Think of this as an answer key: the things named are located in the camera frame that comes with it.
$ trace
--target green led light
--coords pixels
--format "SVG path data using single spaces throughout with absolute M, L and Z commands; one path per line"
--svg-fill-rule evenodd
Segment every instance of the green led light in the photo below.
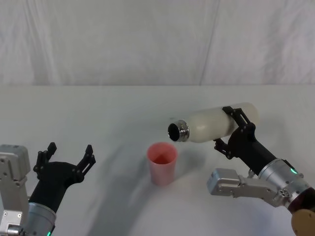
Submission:
M 291 168 L 291 171 L 292 171 L 293 173 L 297 174 L 297 172 L 296 172 L 294 169 L 292 169 L 292 168 Z

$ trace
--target white table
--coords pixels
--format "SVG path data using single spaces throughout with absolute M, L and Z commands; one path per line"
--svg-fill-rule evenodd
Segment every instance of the white table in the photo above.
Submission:
M 56 142 L 51 161 L 77 164 L 92 144 L 96 164 L 68 189 L 55 236 L 292 236 L 291 216 L 260 199 L 218 197 L 206 182 L 214 168 L 234 168 L 214 143 L 178 143 L 177 180 L 153 186 L 145 152 L 169 141 L 170 119 L 185 112 L 252 102 L 256 136 L 315 186 L 315 87 L 15 87 L 0 88 L 0 143 L 37 152 Z M 27 190 L 37 184 L 29 173 Z

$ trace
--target black gripper bracket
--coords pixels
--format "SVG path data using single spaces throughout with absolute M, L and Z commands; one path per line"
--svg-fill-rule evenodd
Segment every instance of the black gripper bracket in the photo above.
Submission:
M 68 187 L 81 183 L 84 176 L 95 164 L 91 145 L 88 145 L 84 157 L 78 165 L 67 162 L 49 162 L 57 150 L 55 143 L 50 143 L 46 151 L 39 151 L 34 171 L 39 183 L 30 197 L 30 203 L 39 203 L 57 212 Z
M 244 114 L 241 108 L 223 107 L 222 110 L 232 117 L 238 128 L 231 134 L 228 143 L 215 139 L 215 149 L 228 159 L 240 158 L 256 175 L 276 157 L 255 137 L 256 126 Z
M 232 107 L 223 107 L 222 110 L 232 117 L 237 125 L 239 126 L 238 131 L 233 133 L 239 133 L 239 135 L 247 135 L 248 132 L 251 132 L 254 135 L 255 125 L 247 118 L 245 113 L 241 108 L 233 109 Z M 226 144 L 222 139 L 215 139 L 215 150 L 221 152 L 226 156 L 227 159 L 232 159 L 235 157 L 233 151 L 229 148 L 229 145 Z

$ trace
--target pink cup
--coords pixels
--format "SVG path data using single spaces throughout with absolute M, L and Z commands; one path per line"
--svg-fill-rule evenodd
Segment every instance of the pink cup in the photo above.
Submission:
M 147 151 L 152 183 L 165 186 L 173 182 L 178 153 L 176 148 L 165 142 L 151 145 Z

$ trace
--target white curtain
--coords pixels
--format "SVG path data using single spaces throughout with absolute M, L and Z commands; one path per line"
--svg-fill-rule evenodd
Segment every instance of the white curtain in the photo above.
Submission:
M 313 0 L 0 0 L 0 84 L 315 83 Z

